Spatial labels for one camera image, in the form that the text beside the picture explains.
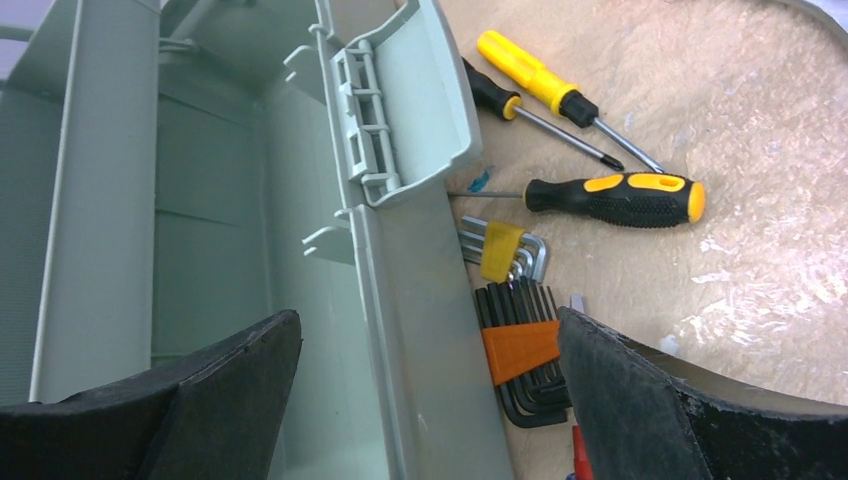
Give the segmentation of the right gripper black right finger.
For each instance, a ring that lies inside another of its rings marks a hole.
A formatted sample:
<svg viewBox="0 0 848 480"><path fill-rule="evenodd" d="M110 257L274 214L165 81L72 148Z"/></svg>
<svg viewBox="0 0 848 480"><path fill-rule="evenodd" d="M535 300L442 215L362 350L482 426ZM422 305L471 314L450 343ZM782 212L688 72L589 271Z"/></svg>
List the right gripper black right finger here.
<svg viewBox="0 0 848 480"><path fill-rule="evenodd" d="M561 368L598 479L843 479L847 409L756 387L559 311Z"/></svg>

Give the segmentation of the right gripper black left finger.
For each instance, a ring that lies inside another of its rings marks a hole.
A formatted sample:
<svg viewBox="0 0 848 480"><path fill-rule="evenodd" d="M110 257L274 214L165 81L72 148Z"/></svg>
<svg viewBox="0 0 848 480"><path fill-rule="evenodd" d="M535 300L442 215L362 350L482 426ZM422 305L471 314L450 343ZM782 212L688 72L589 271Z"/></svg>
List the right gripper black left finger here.
<svg viewBox="0 0 848 480"><path fill-rule="evenodd" d="M5 479L264 479L302 346L293 310L140 374L1 410Z"/></svg>

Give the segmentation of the orange hex key set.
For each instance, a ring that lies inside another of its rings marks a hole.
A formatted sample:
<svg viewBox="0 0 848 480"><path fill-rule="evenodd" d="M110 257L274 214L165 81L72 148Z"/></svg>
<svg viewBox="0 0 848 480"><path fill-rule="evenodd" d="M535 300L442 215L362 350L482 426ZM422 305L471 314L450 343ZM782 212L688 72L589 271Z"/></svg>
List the orange hex key set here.
<svg viewBox="0 0 848 480"><path fill-rule="evenodd" d="M558 306L550 287L526 277L473 295L491 382L507 419L533 429L568 421L572 403L559 364Z"/></svg>

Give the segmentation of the translucent green tool box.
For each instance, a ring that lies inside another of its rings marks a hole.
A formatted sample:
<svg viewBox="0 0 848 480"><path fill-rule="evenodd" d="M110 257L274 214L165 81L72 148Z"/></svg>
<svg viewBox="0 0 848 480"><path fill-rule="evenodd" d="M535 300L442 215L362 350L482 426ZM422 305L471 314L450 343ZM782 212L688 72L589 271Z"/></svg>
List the translucent green tool box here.
<svg viewBox="0 0 848 480"><path fill-rule="evenodd" d="M1 410L295 311L264 479L510 479L445 179L436 1L53 1L1 39Z"/></svg>

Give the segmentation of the small black yellow screwdriver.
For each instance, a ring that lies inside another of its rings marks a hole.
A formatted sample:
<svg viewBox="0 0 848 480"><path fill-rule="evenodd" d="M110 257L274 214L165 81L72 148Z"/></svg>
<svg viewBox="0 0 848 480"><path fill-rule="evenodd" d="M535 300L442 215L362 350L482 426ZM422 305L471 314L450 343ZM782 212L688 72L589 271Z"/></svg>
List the small black yellow screwdriver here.
<svg viewBox="0 0 848 480"><path fill-rule="evenodd" d="M521 192L453 192L453 197L519 199L534 213L557 212L638 229L698 222L706 209L705 186L683 176L618 173L565 182L530 180Z"/></svg>

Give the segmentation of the black yellow stubby screwdriver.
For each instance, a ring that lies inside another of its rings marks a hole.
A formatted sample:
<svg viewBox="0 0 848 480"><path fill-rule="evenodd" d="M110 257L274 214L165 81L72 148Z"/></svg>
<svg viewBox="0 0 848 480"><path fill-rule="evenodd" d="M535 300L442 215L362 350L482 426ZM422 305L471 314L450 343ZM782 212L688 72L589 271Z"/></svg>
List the black yellow stubby screwdriver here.
<svg viewBox="0 0 848 480"><path fill-rule="evenodd" d="M564 141L578 151L599 161L604 166L615 172L623 172L624 165L611 155L577 138L571 133L553 123L544 120L540 116L526 110L523 107L521 95L513 90L507 90L496 84L487 75L479 72L472 64L462 58L469 86L471 88L474 103L503 121L512 121L521 117L531 122L536 127L548 134Z"/></svg>

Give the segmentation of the yellow handled screwdriver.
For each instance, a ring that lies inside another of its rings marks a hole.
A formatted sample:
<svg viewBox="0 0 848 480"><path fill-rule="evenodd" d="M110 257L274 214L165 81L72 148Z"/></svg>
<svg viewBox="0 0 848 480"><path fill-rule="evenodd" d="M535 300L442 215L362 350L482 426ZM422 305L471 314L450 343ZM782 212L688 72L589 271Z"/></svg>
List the yellow handled screwdriver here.
<svg viewBox="0 0 848 480"><path fill-rule="evenodd" d="M579 90L547 68L540 60L494 30L477 40L480 54L518 85L546 104L552 113L567 118L580 128L598 128L649 169L665 169L642 149L616 132L600 118L599 108Z"/></svg>

